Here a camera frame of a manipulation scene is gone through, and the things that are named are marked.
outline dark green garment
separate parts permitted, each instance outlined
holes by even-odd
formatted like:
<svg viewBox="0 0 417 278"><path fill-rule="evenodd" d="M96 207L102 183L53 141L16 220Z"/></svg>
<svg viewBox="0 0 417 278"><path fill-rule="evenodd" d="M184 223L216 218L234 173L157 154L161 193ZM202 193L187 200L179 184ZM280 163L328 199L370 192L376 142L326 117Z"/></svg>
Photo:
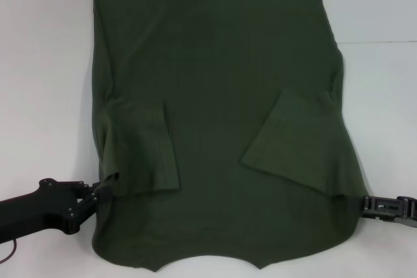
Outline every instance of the dark green garment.
<svg viewBox="0 0 417 278"><path fill-rule="evenodd" d="M322 0L94 0L94 250L262 268L351 236L367 194Z"/></svg>

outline white surface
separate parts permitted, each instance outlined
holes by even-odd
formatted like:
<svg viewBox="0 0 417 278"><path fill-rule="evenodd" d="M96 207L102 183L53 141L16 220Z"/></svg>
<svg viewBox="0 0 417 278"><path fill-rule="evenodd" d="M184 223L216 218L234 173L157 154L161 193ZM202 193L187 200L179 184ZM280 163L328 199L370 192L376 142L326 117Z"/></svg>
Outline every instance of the white surface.
<svg viewBox="0 0 417 278"><path fill-rule="evenodd" d="M416 40L416 0L324 0L338 42ZM92 0L0 0L0 200L41 178L97 180L91 135ZM417 196L417 44L342 44L345 121L370 191ZM417 230L362 220L346 243L261 271L197 257L156 275L112 265L91 249L94 218L75 236L48 230L18 240L0 277L404 277ZM0 245L0 259L11 250Z"/></svg>

